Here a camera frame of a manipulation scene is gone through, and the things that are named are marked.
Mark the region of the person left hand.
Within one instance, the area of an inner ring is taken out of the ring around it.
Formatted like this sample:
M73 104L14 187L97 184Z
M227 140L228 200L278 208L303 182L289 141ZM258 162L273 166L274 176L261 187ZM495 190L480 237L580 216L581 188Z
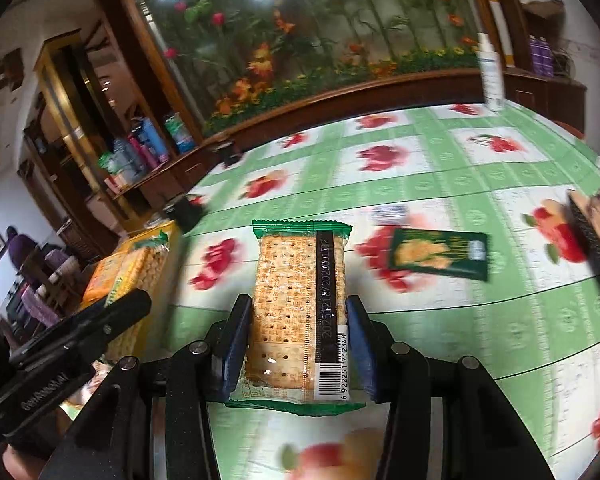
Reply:
M3 452L3 465L14 480L38 480L45 464L45 460L21 453L10 444Z

